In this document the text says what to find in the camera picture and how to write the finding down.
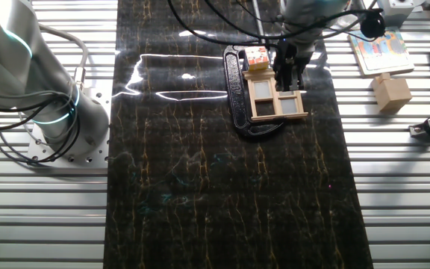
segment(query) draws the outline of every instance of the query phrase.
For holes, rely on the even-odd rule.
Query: metal rail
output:
[[[111,94],[117,0],[33,0],[40,21],[87,42],[91,94]],[[395,116],[377,112],[370,79],[362,79],[346,35],[326,41],[356,187],[377,269],[430,269],[430,146],[408,126],[430,116],[430,16],[413,14],[402,28],[416,69],[407,78],[413,99]],[[79,48],[45,35],[71,72]],[[0,114],[2,123],[15,115]],[[29,136],[7,133],[23,152]],[[107,171],[44,174],[0,153],[0,269],[102,268]]]

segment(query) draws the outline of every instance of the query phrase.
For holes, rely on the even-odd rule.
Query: black cable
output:
[[[53,99],[51,99],[51,101],[54,101],[56,99],[65,98],[65,97],[66,96],[62,95],[62,94],[61,95],[57,95]],[[26,108],[15,108],[15,109],[12,109],[12,108],[0,108],[0,112],[24,112],[24,111],[28,111],[28,110],[35,109],[35,108],[40,108],[42,105],[46,104],[47,101],[48,100],[43,101],[43,102],[41,102],[39,104],[36,104],[36,105],[28,106]]]
[[[256,19],[256,20],[258,20],[258,21],[260,21],[260,22],[265,22],[265,23],[272,23],[272,24],[274,24],[274,23],[277,23],[277,22],[279,22],[278,20],[275,20],[275,19],[272,19],[272,20],[264,20],[264,19],[260,19],[260,18],[258,18],[255,14],[253,14],[248,8],[246,8],[243,4],[242,4],[242,2],[240,2],[240,0],[235,0],[236,1],[236,3],[239,5],[239,6],[241,6],[242,7],[242,9],[244,9],[250,16],[252,16],[254,19]],[[288,25],[293,25],[293,26],[297,26],[297,27],[303,27],[303,25],[300,25],[300,24],[297,24],[297,23],[292,23],[292,22],[283,22],[283,23],[285,23],[285,24],[288,24]],[[329,30],[332,30],[332,31],[338,31],[337,29],[334,29],[334,28],[331,28],[331,27],[324,27],[325,29],[329,29]],[[372,41],[374,41],[374,40],[376,40],[376,38],[374,38],[374,39],[372,39],[372,40],[368,40],[368,39],[366,39],[366,38],[363,38],[363,37],[360,37],[360,36],[358,36],[357,34],[353,34],[353,33],[350,33],[350,32],[348,32],[348,31],[342,31],[343,33],[345,33],[345,34],[348,34],[348,35],[350,35],[350,36],[352,36],[352,37],[356,37],[356,38],[359,38],[360,40],[363,40],[363,41],[366,41],[366,42],[372,42]]]
[[[72,108],[75,109],[75,104],[74,102],[71,102],[70,105],[72,106]],[[25,162],[28,164],[39,164],[39,163],[45,163],[45,162],[50,162],[50,161],[55,161],[58,158],[62,157],[64,154],[66,154],[75,144],[75,142],[77,141],[80,131],[81,131],[81,122],[79,117],[76,117],[74,120],[77,120],[77,132],[74,136],[74,139],[72,140],[71,144],[63,151],[64,147],[67,145],[67,143],[69,142],[70,137],[73,134],[73,131],[71,131],[66,138],[64,139],[64,142],[61,144],[61,146],[53,153],[51,154],[49,157],[44,158],[43,160],[33,160],[32,158],[29,158],[28,156],[25,156],[23,154],[21,154],[20,152],[18,152],[17,150],[15,150],[4,138],[4,135],[0,132],[0,138],[3,140],[3,143],[5,146],[7,146],[9,149],[11,149],[14,153],[16,153],[18,156],[22,157],[22,159],[19,158],[14,158],[13,156],[11,156],[8,152],[6,152],[4,149],[2,149],[2,147],[0,146],[0,151],[6,155],[8,158],[12,159],[13,161],[17,161],[17,162]]]
[[[4,126],[4,127],[0,127],[0,131],[4,131],[4,130],[9,130],[9,129],[13,129],[16,128],[18,126],[21,126],[25,123],[27,123],[28,121],[32,120],[33,118],[35,118],[44,108],[46,108],[48,105],[50,105],[54,100],[50,99],[45,101],[35,112],[33,112],[31,115],[29,115],[25,120],[19,122],[19,123],[15,123],[9,126]]]
[[[228,42],[228,41],[222,41],[222,40],[216,40],[213,38],[205,37],[201,34],[198,34],[192,28],[190,28],[188,25],[185,24],[185,22],[181,19],[181,17],[178,15],[177,11],[175,10],[175,7],[173,6],[172,0],[167,0],[169,3],[170,10],[173,13],[173,16],[175,19],[177,19],[177,22],[180,23],[180,25],[187,31],[189,31],[194,36],[203,39],[208,42],[212,42],[219,45],[225,45],[225,46],[259,46],[260,44],[253,44],[253,42],[258,42],[258,40],[250,40],[245,42]]]
[[[309,31],[313,28],[323,28],[325,27],[325,24],[329,21],[332,21],[333,19],[337,19],[339,17],[345,16],[345,15],[349,15],[349,14],[357,14],[357,13],[378,13],[376,11],[379,10],[348,10],[348,11],[344,11],[338,14],[335,14],[333,16],[329,16],[325,19],[322,19],[318,22],[315,22],[314,24],[311,24],[299,31],[296,31],[294,33],[289,33],[289,34],[282,34],[282,35],[278,35],[278,36],[266,36],[266,35],[261,35],[261,34],[256,34],[256,33],[252,33],[250,31],[247,31],[245,29],[242,29],[240,27],[238,27],[237,25],[235,25],[233,22],[231,22],[229,19],[227,19],[225,16],[223,16],[223,14],[221,14],[217,8],[210,2],[210,0],[205,0],[205,3],[207,3],[208,7],[220,18],[222,19],[224,22],[226,22],[227,24],[229,24],[231,27],[237,29],[238,31],[247,34],[249,36],[252,37],[257,37],[258,39],[265,39],[265,40],[280,40],[280,39],[285,39],[285,38],[290,38],[290,37],[295,37],[296,35],[299,34],[303,34],[306,31]]]

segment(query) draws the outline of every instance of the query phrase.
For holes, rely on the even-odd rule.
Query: colorful picture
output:
[[[248,70],[266,69],[269,65],[267,49],[263,46],[249,47],[245,49]]]
[[[364,37],[361,31],[352,33]],[[397,28],[387,29],[383,37],[373,42],[367,42],[357,37],[350,37],[350,39],[364,75],[414,69]]]

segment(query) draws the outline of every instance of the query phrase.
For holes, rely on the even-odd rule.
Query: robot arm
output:
[[[108,116],[102,106],[78,89],[43,40],[32,5],[27,0],[0,0],[0,108],[26,108],[54,98],[60,93],[75,104],[81,135],[71,155],[96,148],[108,130]],[[46,142],[59,147],[73,119],[72,108],[63,100],[47,105],[34,122],[43,130]]]
[[[283,22],[281,30],[284,34],[296,33],[321,19],[342,12],[348,8],[349,3],[350,0],[281,0],[281,15],[279,16]],[[355,8],[363,6],[360,1],[352,4],[352,7]],[[352,25],[361,20],[365,24],[364,28],[372,32],[364,33],[363,31],[367,37],[383,35],[384,23],[381,16],[370,17],[368,15],[367,18],[359,18]],[[278,88],[285,91],[303,89],[302,73],[310,62],[314,45],[317,40],[323,38],[323,28],[332,26],[334,22],[335,20],[332,20],[324,24],[323,27],[312,28],[295,37],[279,40],[277,57],[273,66]]]

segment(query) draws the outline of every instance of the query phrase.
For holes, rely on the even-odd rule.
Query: window pane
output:
[[[273,107],[273,101],[266,102],[255,102],[255,107],[258,116],[269,116],[275,115],[275,108]]]
[[[280,92],[280,96],[292,96],[294,95],[294,92],[292,90],[286,91],[286,92]]]
[[[269,94],[268,81],[255,82],[254,85],[256,98],[271,97],[271,95]]]
[[[283,114],[294,114],[296,113],[295,99],[284,99],[281,101],[281,110]]]

